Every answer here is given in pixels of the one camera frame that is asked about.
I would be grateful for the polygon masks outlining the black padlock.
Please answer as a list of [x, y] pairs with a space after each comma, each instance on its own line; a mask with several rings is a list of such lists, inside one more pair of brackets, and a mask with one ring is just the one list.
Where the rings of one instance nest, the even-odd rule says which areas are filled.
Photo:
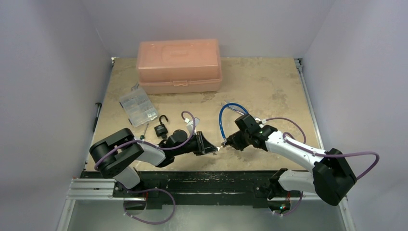
[[168, 122], [168, 118], [166, 115], [161, 115], [159, 116], [159, 125], [154, 127], [154, 131], [157, 137], [166, 140], [167, 139], [167, 134], [168, 134], [168, 130], [166, 128], [166, 126], [163, 124], [162, 122], [162, 118], [164, 118], [166, 120], [166, 122]]

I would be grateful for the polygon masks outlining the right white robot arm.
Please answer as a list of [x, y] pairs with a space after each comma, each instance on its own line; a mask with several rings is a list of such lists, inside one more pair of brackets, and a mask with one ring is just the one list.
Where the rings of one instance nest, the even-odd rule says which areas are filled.
[[250, 114], [235, 120], [238, 131], [228, 136], [226, 146], [243, 151], [248, 146], [279, 154], [303, 167], [304, 171], [280, 169], [269, 179], [268, 197], [288, 191], [314, 193], [329, 205], [336, 206], [357, 182], [344, 154], [296, 141], [270, 125], [257, 123]]

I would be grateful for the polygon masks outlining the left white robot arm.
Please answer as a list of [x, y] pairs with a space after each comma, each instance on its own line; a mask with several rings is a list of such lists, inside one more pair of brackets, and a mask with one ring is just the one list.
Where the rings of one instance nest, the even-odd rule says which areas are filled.
[[143, 192], [140, 175], [131, 167], [134, 161], [146, 162], [155, 167], [166, 167], [181, 154], [205, 155], [217, 151], [219, 148], [211, 144], [200, 131], [188, 135], [183, 130], [176, 130], [166, 140], [154, 145], [135, 139], [128, 128], [100, 140], [89, 149], [95, 162], [94, 168], [102, 177], [115, 179], [132, 197], [137, 197]]

